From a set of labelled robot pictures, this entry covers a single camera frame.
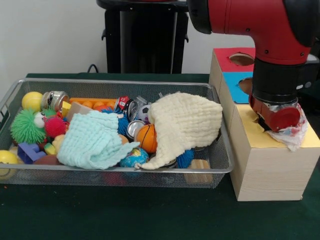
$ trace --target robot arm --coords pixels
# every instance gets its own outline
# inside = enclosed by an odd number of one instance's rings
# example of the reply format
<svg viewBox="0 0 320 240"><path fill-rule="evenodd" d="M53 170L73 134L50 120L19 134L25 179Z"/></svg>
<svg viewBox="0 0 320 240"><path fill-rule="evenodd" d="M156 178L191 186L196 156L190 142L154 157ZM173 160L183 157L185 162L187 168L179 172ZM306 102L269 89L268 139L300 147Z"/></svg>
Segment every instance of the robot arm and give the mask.
<svg viewBox="0 0 320 240"><path fill-rule="evenodd" d="M311 60L309 53L320 20L319 0L187 2L191 21L198 31L253 38L256 57L251 107L275 132L297 124L300 114L293 114L293 107L287 108L287 115L286 108L282 108L277 116L270 106L294 105L297 90L309 87L317 77L319 60Z"/></svg>

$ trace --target green tablecloth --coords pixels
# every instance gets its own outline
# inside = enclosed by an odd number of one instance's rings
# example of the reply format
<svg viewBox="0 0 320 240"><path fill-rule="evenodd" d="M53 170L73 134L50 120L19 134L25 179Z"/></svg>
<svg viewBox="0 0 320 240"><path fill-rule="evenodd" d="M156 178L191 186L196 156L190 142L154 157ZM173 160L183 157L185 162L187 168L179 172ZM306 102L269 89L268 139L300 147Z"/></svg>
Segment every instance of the green tablecloth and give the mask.
<svg viewBox="0 0 320 240"><path fill-rule="evenodd" d="M40 78L207 82L207 75L30 74ZM320 172L302 201L237 202L216 189L0 185L0 239L320 239Z"/></svg>

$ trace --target pink spiky ball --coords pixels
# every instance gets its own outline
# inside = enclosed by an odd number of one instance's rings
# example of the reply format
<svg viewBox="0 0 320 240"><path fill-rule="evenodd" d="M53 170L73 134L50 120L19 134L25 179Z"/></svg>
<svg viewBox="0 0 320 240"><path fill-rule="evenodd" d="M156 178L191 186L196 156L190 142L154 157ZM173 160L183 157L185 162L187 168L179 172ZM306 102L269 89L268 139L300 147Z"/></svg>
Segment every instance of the pink spiky ball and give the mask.
<svg viewBox="0 0 320 240"><path fill-rule="evenodd" d="M48 137L55 138L66 134L67 125L61 118L51 117L45 121L44 129Z"/></svg>

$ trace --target metal basket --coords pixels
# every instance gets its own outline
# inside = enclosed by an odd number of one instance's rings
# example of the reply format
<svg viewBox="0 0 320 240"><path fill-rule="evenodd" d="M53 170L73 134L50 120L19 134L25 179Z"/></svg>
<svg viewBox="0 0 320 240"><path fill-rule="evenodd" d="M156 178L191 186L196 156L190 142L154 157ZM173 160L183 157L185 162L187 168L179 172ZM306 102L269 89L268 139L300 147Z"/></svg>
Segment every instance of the metal basket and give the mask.
<svg viewBox="0 0 320 240"><path fill-rule="evenodd" d="M65 91L70 97L118 98L140 95L149 102L175 92L200 95L219 102L215 89L205 83L138 82L80 79L27 78L16 82L0 102L0 149L12 145L10 127L21 110L23 96L28 92ZM110 167L107 170L84 170L63 165L28 165L0 163L0 172L15 171L1 184L135 186L167 188L215 188L233 169L233 157L224 121L218 138L208 147L195 152L195 159L206 160L211 169L160 168L156 170Z"/></svg>

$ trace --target white plastic bag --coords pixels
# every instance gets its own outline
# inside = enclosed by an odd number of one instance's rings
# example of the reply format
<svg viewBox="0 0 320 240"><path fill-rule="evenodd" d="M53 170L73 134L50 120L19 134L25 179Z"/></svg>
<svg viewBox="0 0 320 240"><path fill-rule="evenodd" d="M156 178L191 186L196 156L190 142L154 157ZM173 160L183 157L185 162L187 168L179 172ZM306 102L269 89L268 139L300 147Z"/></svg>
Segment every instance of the white plastic bag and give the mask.
<svg viewBox="0 0 320 240"><path fill-rule="evenodd" d="M299 123L296 126L281 129L279 132L266 131L272 138L278 142L284 143L292 152L295 152L300 148L308 129L306 115L299 103L296 105L296 108L300 112Z"/></svg>

